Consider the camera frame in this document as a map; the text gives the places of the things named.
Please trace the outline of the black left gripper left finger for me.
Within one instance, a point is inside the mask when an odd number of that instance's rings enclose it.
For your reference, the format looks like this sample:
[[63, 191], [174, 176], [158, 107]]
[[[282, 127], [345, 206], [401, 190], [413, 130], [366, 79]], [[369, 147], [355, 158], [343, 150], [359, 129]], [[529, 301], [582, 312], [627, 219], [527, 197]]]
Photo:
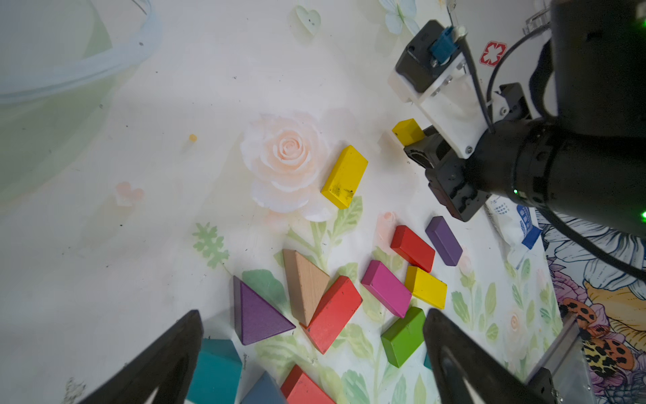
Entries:
[[200, 312], [192, 310], [83, 403], [183, 403], [193, 379], [204, 335]]

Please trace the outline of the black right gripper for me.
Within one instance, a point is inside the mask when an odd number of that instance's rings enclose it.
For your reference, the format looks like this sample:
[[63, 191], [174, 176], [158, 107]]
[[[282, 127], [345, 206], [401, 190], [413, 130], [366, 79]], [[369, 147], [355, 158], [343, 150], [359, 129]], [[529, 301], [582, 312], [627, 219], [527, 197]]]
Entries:
[[508, 196], [516, 179], [517, 160], [529, 134], [530, 110], [521, 84], [503, 84], [498, 92], [511, 112], [487, 132], [471, 158], [462, 159], [434, 126], [405, 146], [405, 154], [425, 169], [429, 188], [448, 213], [470, 221], [492, 195]]

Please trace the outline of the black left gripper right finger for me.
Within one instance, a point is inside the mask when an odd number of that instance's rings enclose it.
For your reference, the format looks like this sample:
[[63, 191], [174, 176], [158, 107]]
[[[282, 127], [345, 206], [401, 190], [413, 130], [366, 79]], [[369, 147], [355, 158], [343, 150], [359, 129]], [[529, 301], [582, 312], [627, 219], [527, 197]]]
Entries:
[[545, 403], [464, 333], [432, 308], [423, 326], [427, 356], [443, 403], [472, 403], [471, 387], [484, 403]]

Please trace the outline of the green block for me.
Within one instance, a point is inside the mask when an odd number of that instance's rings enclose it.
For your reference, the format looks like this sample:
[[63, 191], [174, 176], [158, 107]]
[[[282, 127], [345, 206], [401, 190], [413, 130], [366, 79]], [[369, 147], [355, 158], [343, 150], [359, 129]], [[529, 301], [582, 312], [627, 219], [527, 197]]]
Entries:
[[424, 343], [423, 326], [426, 315], [422, 308], [412, 306], [404, 318], [394, 322], [381, 336], [388, 362], [401, 368]]

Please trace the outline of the magenta block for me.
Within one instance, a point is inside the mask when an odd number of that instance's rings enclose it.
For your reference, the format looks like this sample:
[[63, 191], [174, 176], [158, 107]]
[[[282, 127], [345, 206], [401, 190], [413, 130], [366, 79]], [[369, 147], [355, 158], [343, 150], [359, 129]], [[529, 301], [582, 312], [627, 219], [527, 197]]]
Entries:
[[361, 284], [394, 316], [405, 317], [412, 293], [381, 261], [370, 261]]

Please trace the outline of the yellow block long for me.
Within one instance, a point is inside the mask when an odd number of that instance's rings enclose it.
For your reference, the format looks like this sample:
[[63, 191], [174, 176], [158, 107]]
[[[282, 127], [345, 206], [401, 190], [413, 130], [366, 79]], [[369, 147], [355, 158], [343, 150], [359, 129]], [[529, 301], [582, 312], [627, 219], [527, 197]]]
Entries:
[[368, 160], [359, 151], [353, 146], [345, 147], [321, 189], [321, 194], [339, 210], [347, 209], [367, 167]]

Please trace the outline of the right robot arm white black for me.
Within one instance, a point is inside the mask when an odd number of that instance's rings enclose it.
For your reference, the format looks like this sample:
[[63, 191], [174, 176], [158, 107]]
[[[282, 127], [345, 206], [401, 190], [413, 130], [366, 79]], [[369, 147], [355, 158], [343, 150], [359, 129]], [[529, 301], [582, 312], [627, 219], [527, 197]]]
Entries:
[[428, 22], [392, 85], [430, 121], [405, 148], [447, 211], [469, 221], [492, 195], [533, 207], [591, 255], [634, 279], [564, 223], [570, 215], [645, 235], [645, 4], [554, 1], [528, 88], [482, 87], [466, 33]]

